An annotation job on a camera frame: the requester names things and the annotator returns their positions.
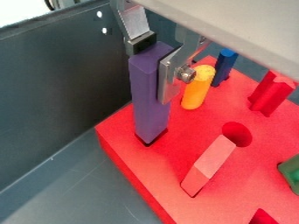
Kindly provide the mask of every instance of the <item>gray floor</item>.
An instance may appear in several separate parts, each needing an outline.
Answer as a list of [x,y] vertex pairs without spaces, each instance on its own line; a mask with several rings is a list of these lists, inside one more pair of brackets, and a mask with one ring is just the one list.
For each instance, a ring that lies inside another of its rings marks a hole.
[[0,222],[162,223],[89,130],[0,193]]

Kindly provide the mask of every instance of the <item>circular hole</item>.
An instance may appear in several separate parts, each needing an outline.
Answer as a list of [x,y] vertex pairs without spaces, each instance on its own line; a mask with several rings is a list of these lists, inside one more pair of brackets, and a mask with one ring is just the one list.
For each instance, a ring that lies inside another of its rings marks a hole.
[[101,13],[101,11],[97,12],[97,17],[99,17],[99,18],[103,17],[103,13]]
[[101,32],[103,32],[104,34],[107,34],[107,33],[108,33],[108,28],[103,28],[103,29],[101,29]]
[[222,134],[238,147],[247,147],[252,142],[251,132],[239,122],[227,122],[222,127]]

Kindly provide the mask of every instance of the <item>green block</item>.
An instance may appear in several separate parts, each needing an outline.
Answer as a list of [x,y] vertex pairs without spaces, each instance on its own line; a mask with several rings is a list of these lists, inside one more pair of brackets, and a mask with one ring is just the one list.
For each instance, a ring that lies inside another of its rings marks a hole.
[[284,161],[278,166],[278,170],[282,172],[294,193],[299,195],[299,154]]

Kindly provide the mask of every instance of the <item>orange cylinder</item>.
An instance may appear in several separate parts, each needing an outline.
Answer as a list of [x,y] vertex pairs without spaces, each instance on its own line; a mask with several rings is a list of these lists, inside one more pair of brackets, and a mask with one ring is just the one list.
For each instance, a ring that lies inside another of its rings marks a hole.
[[202,105],[216,73],[215,68],[208,65],[196,66],[194,69],[196,76],[192,83],[187,85],[182,98],[184,109],[196,109]]

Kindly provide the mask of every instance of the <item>red rectangular block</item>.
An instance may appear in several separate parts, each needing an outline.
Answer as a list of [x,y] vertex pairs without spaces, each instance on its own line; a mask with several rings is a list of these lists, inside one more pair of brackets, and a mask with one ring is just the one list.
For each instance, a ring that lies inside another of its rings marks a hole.
[[236,145],[220,135],[203,152],[182,182],[182,189],[191,197],[208,183],[235,148]]
[[295,82],[275,71],[268,71],[260,81],[252,95],[250,109],[260,111],[264,116],[270,116],[287,96],[295,91]]

